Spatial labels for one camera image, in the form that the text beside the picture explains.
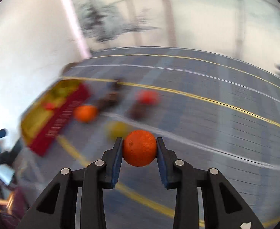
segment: red fruit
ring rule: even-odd
[[[52,103],[52,102],[47,102],[47,103],[44,105],[44,108],[45,108],[46,110],[54,110],[54,109],[55,109],[55,105],[54,105],[54,103]]]
[[[141,90],[138,93],[137,101],[146,105],[157,105],[159,102],[158,93],[154,90]]]

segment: brown object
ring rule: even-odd
[[[109,106],[114,106],[119,101],[119,93],[118,92],[110,92],[107,95],[107,100],[109,102]]]
[[[113,90],[120,90],[122,88],[122,83],[123,82],[123,79],[122,78],[118,78],[116,79],[113,83],[112,83],[112,86],[111,88]]]
[[[156,158],[156,155],[157,142],[151,132],[135,130],[124,140],[123,157],[132,166],[146,166]]]
[[[104,111],[108,107],[109,107],[109,102],[105,98],[99,99],[97,101],[97,109],[99,112]]]
[[[133,120],[139,120],[145,117],[147,113],[147,105],[136,102],[130,109],[130,117]]]

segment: white line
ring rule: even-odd
[[[102,64],[102,65],[80,65],[80,66],[74,66],[72,68],[82,68],[82,67],[99,67],[99,66],[127,66],[127,67],[142,67],[142,68],[154,68],[154,69],[166,69],[166,70],[174,70],[174,71],[182,71],[182,72],[187,72],[187,73],[192,73],[192,74],[196,74],[196,75],[199,75],[199,76],[203,76],[203,77],[209,77],[209,78],[212,78],[212,79],[216,79],[216,80],[219,80],[219,81],[223,81],[223,82],[226,82],[226,83],[230,83],[232,85],[236,85],[236,86],[239,86],[239,87],[242,87],[244,89],[248,89],[248,90],[251,90],[253,92],[257,92],[261,95],[264,95],[264,96],[267,96],[271,99],[273,99],[274,101],[277,101],[280,103],[280,100],[270,96],[270,95],[267,95],[263,92],[260,92],[256,89],[252,89],[252,88],[249,88],[249,87],[246,87],[246,86],[243,86],[243,85],[240,85],[240,84],[237,84],[237,83],[234,83],[234,82],[230,82],[230,81],[227,81],[227,80],[224,80],[224,79],[221,79],[221,78],[217,78],[217,77],[212,77],[212,76],[208,76],[208,75],[205,75],[205,74],[201,74],[201,73],[198,73],[198,72],[194,72],[194,71],[190,71],[190,70],[185,70],[185,69],[175,69],[175,68],[165,68],[165,67],[157,67],[157,66],[146,66],[146,65],[128,65],[128,64]]]
[[[253,165],[253,166],[280,171],[280,165],[268,164],[268,163],[265,163],[265,162],[256,161],[256,160],[252,160],[252,159],[249,159],[249,158],[246,158],[246,157],[242,157],[242,156],[233,154],[231,152],[222,151],[220,149],[216,149],[216,148],[213,148],[213,147],[210,147],[210,146],[207,146],[207,145],[203,145],[203,144],[194,142],[190,139],[186,139],[184,137],[178,136],[178,135],[173,134],[171,132],[163,131],[159,128],[152,127],[152,126],[149,126],[149,125],[146,125],[146,124],[139,123],[137,121],[127,119],[127,118],[125,118],[121,115],[118,115],[118,114],[102,113],[102,115],[107,116],[107,117],[111,117],[111,118],[113,118],[117,121],[122,121],[124,123],[127,123],[127,124],[133,126],[133,127],[137,127],[137,128],[143,129],[143,130],[150,131],[152,133],[161,135],[165,138],[172,139],[176,142],[179,142],[179,143],[182,143],[182,144],[185,144],[185,145],[189,145],[189,146],[192,146],[192,147],[204,150],[204,151],[209,151],[209,152],[212,152],[212,153],[215,153],[215,154],[222,155],[224,157],[229,157],[233,160],[243,162],[243,163],[246,163],[246,164],[250,164],[250,165]]]
[[[232,59],[232,60],[236,60],[236,61],[239,61],[241,63],[244,63],[244,64],[247,64],[247,65],[250,65],[250,66],[253,66],[257,69],[260,69],[262,71],[265,71],[267,72],[268,74],[271,74],[273,76],[275,76],[276,78],[278,78],[280,80],[280,77],[276,76],[275,74],[269,72],[269,71],[266,71],[260,67],[257,67],[253,64],[250,64],[250,63],[247,63],[245,61],[242,61],[240,59],[234,59],[232,57],[228,57],[228,56],[225,56],[225,55],[222,55],[222,54],[218,54],[218,53],[214,53],[214,52],[207,52],[207,51],[203,51],[203,50],[196,50],[196,49],[188,49],[188,48],[181,48],[181,47],[166,47],[166,46],[134,46],[134,47],[116,47],[116,48],[112,48],[112,49],[105,49],[105,50],[100,50],[100,51],[97,51],[98,52],[105,52],[105,51],[112,51],[112,50],[121,50],[121,49],[130,49],[130,48],[161,48],[161,49],[181,49],[181,50],[189,50],[189,51],[195,51],[195,52],[206,52],[206,53],[210,53],[210,54],[215,54],[215,55],[218,55],[218,56],[222,56],[222,57],[225,57],[225,58],[229,58],[229,59]]]

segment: orange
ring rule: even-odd
[[[98,109],[92,105],[79,106],[74,110],[74,118],[80,122],[89,122],[96,118]]]
[[[150,164],[157,154],[155,136],[144,130],[135,130],[127,135],[123,145],[124,160],[132,166]]]

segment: yellow line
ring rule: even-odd
[[[264,226],[264,228],[276,225],[278,222],[280,221],[280,217],[272,219],[270,221],[266,221],[264,223],[262,223],[262,225]]]
[[[87,81],[102,81],[102,82],[113,81],[113,80],[109,80],[109,79],[96,79],[96,78],[92,78],[91,79],[89,77],[62,77],[62,78],[63,79],[79,79],[79,80],[87,80]],[[122,84],[126,85],[126,86],[141,87],[141,88],[146,88],[146,89],[155,89],[155,90],[159,90],[159,91],[165,91],[165,92],[170,92],[170,93],[174,93],[174,94],[184,95],[184,96],[187,96],[187,97],[190,97],[190,98],[194,98],[194,99],[197,99],[197,100],[201,100],[201,101],[209,102],[209,103],[212,103],[212,104],[215,104],[215,105],[227,107],[227,108],[230,108],[232,110],[241,112],[241,113],[243,113],[245,115],[249,115],[251,117],[257,118],[257,119],[262,120],[262,121],[265,121],[265,122],[267,122],[269,124],[272,124],[272,125],[275,125],[277,127],[280,127],[280,123],[278,123],[278,122],[275,122],[275,121],[272,121],[270,119],[264,118],[264,117],[262,117],[260,115],[256,115],[256,114],[254,114],[252,112],[249,112],[247,110],[241,109],[239,107],[235,107],[235,106],[232,106],[230,104],[226,104],[226,103],[223,103],[223,102],[215,101],[215,100],[212,100],[212,99],[209,99],[209,98],[206,98],[206,97],[202,97],[202,96],[199,96],[199,95],[194,95],[194,94],[191,94],[191,93],[187,93],[187,92],[183,92],[183,91],[179,91],[179,90],[175,90],[175,89],[167,89],[167,88],[151,86],[151,85],[143,85],[143,84],[136,84],[136,83],[122,83]]]
[[[97,58],[105,58],[105,57],[123,57],[123,56],[156,56],[156,57],[170,57],[170,58],[179,58],[179,59],[192,59],[192,60],[199,60],[199,61],[203,61],[203,62],[207,62],[207,63],[211,63],[211,64],[216,64],[216,65],[219,65],[219,66],[222,66],[222,67],[226,67],[226,68],[229,68],[229,69],[234,69],[236,71],[239,71],[239,72],[242,72],[244,74],[248,74],[250,76],[253,76],[255,78],[258,78],[264,82],[267,82],[277,88],[280,89],[280,87],[270,81],[267,81],[261,77],[258,77],[254,74],[250,74],[248,72],[245,72],[245,71],[242,71],[240,69],[236,69],[236,68],[233,68],[233,67],[230,67],[230,66],[226,66],[226,65],[222,65],[222,64],[218,64],[218,63],[214,63],[214,62],[211,62],[211,61],[207,61],[207,60],[204,60],[204,59],[197,59],[197,58],[192,58],[192,57],[183,57],[183,56],[172,56],[172,55],[161,55],[161,54],[120,54],[120,55],[106,55],[106,56],[98,56],[98,57],[92,57],[91,59],[97,59]]]
[[[61,145],[61,147],[67,151],[67,153],[72,156],[75,160],[77,160],[83,167],[87,167],[90,162],[87,161],[78,151],[77,149],[72,146],[69,141],[62,135],[58,135],[56,138],[59,142],[59,144]],[[132,189],[126,187],[124,184],[118,182],[115,186],[115,189],[118,190],[119,192],[121,192],[123,195],[125,195],[126,197],[130,198],[131,200],[134,200],[146,207],[149,207],[155,211],[157,211],[158,213],[161,213],[163,215],[166,215],[170,218],[174,218],[174,214],[175,214],[175,210],[168,208],[164,205],[161,205],[157,202],[154,202],[140,194],[138,194],[137,192],[133,191]],[[264,222],[263,226],[269,227],[272,225],[277,224],[280,221],[280,217],[276,218],[276,219],[272,219],[270,221]],[[205,223],[202,219],[199,220],[199,226],[200,227],[205,227]]]

